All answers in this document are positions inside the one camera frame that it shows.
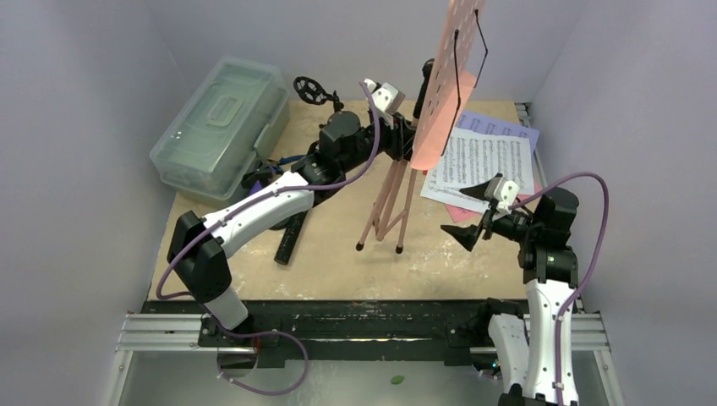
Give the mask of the white sheet music page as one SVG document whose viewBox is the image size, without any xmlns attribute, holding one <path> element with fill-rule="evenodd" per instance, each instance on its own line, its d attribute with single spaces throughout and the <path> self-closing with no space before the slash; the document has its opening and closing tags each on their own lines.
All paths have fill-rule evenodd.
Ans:
<svg viewBox="0 0 717 406">
<path fill-rule="evenodd" d="M 535 192 L 532 159 L 530 143 L 525 138 L 455 128 L 434 168 L 435 187 L 471 187 L 500 173 L 520 187 L 520 194 L 531 195 Z"/>
<path fill-rule="evenodd" d="M 420 196 L 463 211 L 483 213 L 488 208 L 485 201 L 463 195 L 457 188 L 439 185 L 434 169 L 426 173 Z"/>
</svg>

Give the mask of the pink music stand tripod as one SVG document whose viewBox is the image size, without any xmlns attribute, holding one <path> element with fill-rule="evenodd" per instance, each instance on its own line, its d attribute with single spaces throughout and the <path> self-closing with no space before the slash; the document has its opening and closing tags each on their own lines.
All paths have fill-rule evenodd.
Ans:
<svg viewBox="0 0 717 406">
<path fill-rule="evenodd" d="M 427 172 L 446 149 L 453 126 L 481 80 L 484 66 L 469 65 L 474 46 L 489 54 L 481 19 L 484 1 L 451 1 L 434 58 L 423 68 L 423 83 L 414 104 L 411 125 L 416 128 L 413 157 L 394 161 L 386 173 L 369 217 L 355 245 L 361 251 L 372 233 L 378 241 L 393 229 L 399 234 L 395 251 L 405 246 L 408 221 L 420 172 Z"/>
</svg>

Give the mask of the lavender sheet music page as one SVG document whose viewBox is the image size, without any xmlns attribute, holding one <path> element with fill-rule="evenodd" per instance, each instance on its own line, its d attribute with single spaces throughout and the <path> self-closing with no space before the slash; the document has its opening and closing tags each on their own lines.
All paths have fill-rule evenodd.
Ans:
<svg viewBox="0 0 717 406">
<path fill-rule="evenodd" d="M 505 135 L 527 139 L 530 143 L 530 150 L 535 152 L 539 131 L 518 123 L 493 118 L 477 112 L 464 111 L 456 121 L 455 127 L 466 129 L 480 134 Z"/>
</svg>

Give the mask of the black tripod mic stand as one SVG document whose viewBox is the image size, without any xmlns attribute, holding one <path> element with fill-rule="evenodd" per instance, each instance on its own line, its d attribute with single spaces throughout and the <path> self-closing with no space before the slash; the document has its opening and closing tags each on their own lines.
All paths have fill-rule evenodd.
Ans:
<svg viewBox="0 0 717 406">
<path fill-rule="evenodd" d="M 336 91 L 326 91 L 316 80 L 307 76 L 297 76 L 293 80 L 293 89 L 300 100 L 310 105 L 321 106 L 330 102 L 334 112 L 340 112 L 344 108 Z"/>
</svg>

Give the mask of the black silver condenser microphone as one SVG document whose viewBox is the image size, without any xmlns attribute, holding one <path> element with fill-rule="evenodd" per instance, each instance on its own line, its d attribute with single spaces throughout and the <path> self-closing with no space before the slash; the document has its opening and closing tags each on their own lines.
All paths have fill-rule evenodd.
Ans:
<svg viewBox="0 0 717 406">
<path fill-rule="evenodd" d="M 282 223 L 283 235 L 274 255 L 277 264 L 286 266 L 290 263 L 308 213 L 302 211 Z"/>
</svg>

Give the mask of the pink sheet music page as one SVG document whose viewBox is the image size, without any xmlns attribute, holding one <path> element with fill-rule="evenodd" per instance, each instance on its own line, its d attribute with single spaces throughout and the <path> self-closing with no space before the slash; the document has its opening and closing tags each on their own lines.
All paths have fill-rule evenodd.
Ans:
<svg viewBox="0 0 717 406">
<path fill-rule="evenodd" d="M 528 203 L 527 205 L 525 205 L 525 206 L 522 208 L 522 211 L 524 211 L 524 212 L 528 212 L 528 211 L 534 212 L 536 206 L 537 206 L 537 203 L 536 203 L 535 201 L 532 202 L 532 203 Z M 452 206 L 452 205 L 449 205 L 449 204 L 445 204 L 445 208 L 446 208 L 446 210 L 447 210 L 447 212 L 448 212 L 449 217 L 451 218 L 451 220 L 452 220 L 454 223 L 466 221 L 466 220 L 468 220 L 468 219 L 471 219 L 471 218 L 476 217 L 476 216 L 478 216 L 479 214 L 481 214 L 481 211 L 470 211 L 470 210 L 468 210 L 468 209 L 464 209 L 464 208 L 457 207 L 457 206 Z"/>
</svg>

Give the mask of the purple toy microphone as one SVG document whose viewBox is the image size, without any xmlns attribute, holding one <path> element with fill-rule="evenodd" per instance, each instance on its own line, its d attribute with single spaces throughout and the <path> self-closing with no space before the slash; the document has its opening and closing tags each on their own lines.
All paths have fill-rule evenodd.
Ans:
<svg viewBox="0 0 717 406">
<path fill-rule="evenodd" d="M 254 195 L 257 192 L 261 191 L 263 188 L 265 188 L 267 185 L 267 182 L 265 180 L 257 180 L 254 182 L 254 184 L 251 186 L 248 192 L 248 196 Z"/>
</svg>

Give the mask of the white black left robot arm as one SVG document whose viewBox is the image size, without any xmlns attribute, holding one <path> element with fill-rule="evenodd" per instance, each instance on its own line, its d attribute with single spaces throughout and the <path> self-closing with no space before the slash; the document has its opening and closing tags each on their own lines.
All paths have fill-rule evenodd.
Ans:
<svg viewBox="0 0 717 406">
<path fill-rule="evenodd" d="M 364 127 L 355 113 L 335 112 L 307 153 L 274 183 L 220 211 L 203 217 L 187 211 L 178 218 L 169 268 L 217 319 L 223 339 L 240 346 L 252 334 L 249 312 L 231 287 L 229 259 L 267 229 L 330 199 L 347 185 L 349 171 L 366 169 L 382 152 L 394 158 L 408 154 L 415 133 L 400 113 L 371 119 Z"/>
</svg>

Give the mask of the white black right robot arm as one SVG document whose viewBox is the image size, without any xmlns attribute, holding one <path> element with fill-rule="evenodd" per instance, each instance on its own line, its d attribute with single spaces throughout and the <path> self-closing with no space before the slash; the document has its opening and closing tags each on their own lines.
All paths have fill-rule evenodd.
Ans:
<svg viewBox="0 0 717 406">
<path fill-rule="evenodd" d="M 511 210 L 518 185 L 501 174 L 462 194 L 488 202 L 480 222 L 465 228 L 442 226 L 463 248 L 497 234 L 519 245 L 518 265 L 529 313 L 517 304 L 488 299 L 476 321 L 477 338 L 494 344 L 504 385 L 500 405 L 577 405 L 572 371 L 572 294 L 577 289 L 577 257 L 567 241 L 578 198 L 554 188 L 539 199 L 533 214 Z"/>
</svg>

